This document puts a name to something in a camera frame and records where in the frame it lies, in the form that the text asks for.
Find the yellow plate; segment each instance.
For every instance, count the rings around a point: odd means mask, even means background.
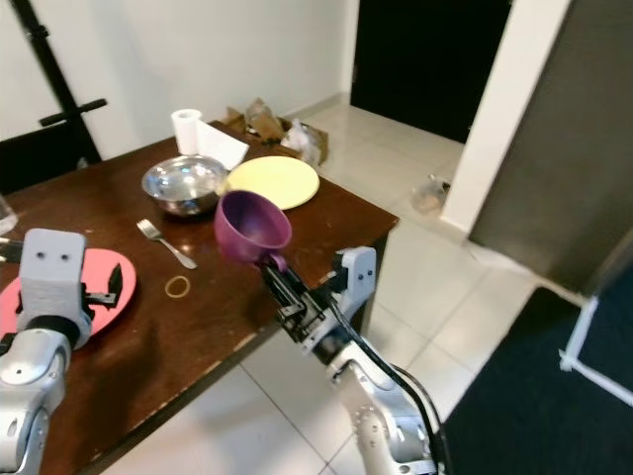
[[[318,175],[306,163],[288,156],[263,156],[230,173],[229,190],[253,191],[282,210],[303,205],[318,190]]]

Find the fork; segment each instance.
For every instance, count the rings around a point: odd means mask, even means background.
[[[192,258],[187,257],[185,254],[183,254],[177,248],[175,248],[173,245],[167,242],[163,238],[162,233],[158,230],[158,228],[155,225],[153,225],[149,220],[141,220],[138,223],[136,223],[136,226],[149,240],[157,240],[158,242],[162,242],[165,245],[165,247],[171,250],[171,253],[176,256],[176,258],[180,261],[180,263],[184,265],[185,267],[187,267],[188,269],[195,269],[196,267],[198,267],[198,264],[196,264],[196,262]]]

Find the white wall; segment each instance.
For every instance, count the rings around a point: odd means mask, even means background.
[[[172,135],[169,114],[207,120],[256,96],[280,114],[341,91],[347,0],[32,0],[104,157]],[[0,1],[0,140],[59,112]]]
[[[571,0],[514,0],[442,219],[472,229]]]

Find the black cable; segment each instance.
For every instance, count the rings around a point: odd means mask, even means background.
[[[439,434],[439,439],[440,439],[440,442],[442,444],[442,451],[444,452],[443,453],[444,466],[445,466],[445,470],[444,471],[447,474],[454,473],[453,472],[453,461],[451,460],[451,454],[450,454],[450,452],[448,450],[448,440],[446,438],[446,432],[444,431],[444,424],[442,423],[442,420],[439,419],[439,414],[437,413],[437,408],[435,408],[435,405],[433,404],[433,400],[431,399],[431,396],[428,394],[426,389],[424,389],[424,386],[422,386],[422,384],[412,374],[410,374],[405,369],[402,369],[402,368],[400,368],[399,366],[397,366],[397,365],[395,365],[393,363],[392,363],[392,366],[394,367],[394,369],[396,371],[404,374],[404,376],[411,383],[413,383],[413,385],[418,389],[418,391],[420,393],[422,393],[422,396],[424,397],[424,399],[426,399],[426,401],[428,402],[428,405],[431,407],[431,411],[433,413],[433,416],[435,417],[435,421],[437,422],[437,433]]]
[[[345,332],[349,335],[349,337],[352,338],[352,340],[360,347],[361,350],[363,350],[363,352],[369,357],[369,359],[371,359],[385,374],[392,378],[396,382],[396,384],[403,388],[405,392],[413,399],[415,405],[420,411],[420,414],[422,415],[422,420],[424,421],[424,424],[428,428],[428,436],[430,439],[429,449],[431,452],[431,458],[435,461],[436,464],[439,464],[440,461],[443,462],[444,473],[446,475],[451,475],[452,472],[449,471],[450,467],[446,463],[446,460],[443,459],[444,457],[440,456],[439,447],[441,445],[438,444],[436,435],[433,432],[431,421],[428,418],[428,414],[426,413],[426,408],[419,398],[417,392],[413,388],[411,388],[411,386],[396,371],[394,371],[394,369],[388,363],[386,363],[383,358],[376,354],[376,352],[363,340],[363,338],[358,335],[356,330],[351,325],[349,325],[345,317],[341,314],[340,309],[338,308],[338,304],[334,300],[334,297],[329,295],[329,299],[332,303],[330,307],[332,308],[334,316],[343,327]]]

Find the stainless steel bowl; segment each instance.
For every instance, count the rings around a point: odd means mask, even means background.
[[[218,203],[226,185],[226,170],[207,156],[177,156],[152,166],[141,185],[152,201],[167,213],[199,215]]]

